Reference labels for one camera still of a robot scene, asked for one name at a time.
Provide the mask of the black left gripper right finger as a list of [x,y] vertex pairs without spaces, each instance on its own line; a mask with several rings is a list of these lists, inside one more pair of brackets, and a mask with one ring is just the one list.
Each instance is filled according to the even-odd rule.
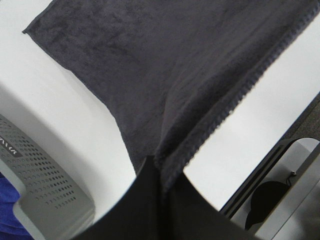
[[168,218],[171,240],[255,240],[210,205],[182,173],[170,189]]

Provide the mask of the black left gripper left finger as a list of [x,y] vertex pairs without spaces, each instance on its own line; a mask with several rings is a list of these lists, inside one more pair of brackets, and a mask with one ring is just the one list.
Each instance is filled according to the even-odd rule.
[[159,240],[161,238],[159,171],[149,155],[122,198],[75,240]]

